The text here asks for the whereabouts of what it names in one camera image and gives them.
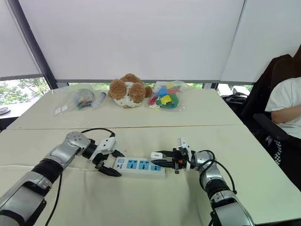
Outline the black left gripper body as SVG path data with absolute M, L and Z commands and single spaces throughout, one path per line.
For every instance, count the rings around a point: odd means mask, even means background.
M 95 168 L 101 168 L 103 166 L 103 162 L 108 159 L 109 155 L 112 155 L 113 157 L 118 157 L 118 150 L 114 150 L 112 153 L 108 154 L 98 153 L 94 158 Z

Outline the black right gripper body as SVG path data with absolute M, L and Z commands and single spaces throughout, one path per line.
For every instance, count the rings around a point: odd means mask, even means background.
M 176 148 L 173 148 L 172 161 L 174 163 L 174 172 L 179 174 L 181 169 L 186 169 L 187 167 L 188 155 L 184 151 L 184 154 Z

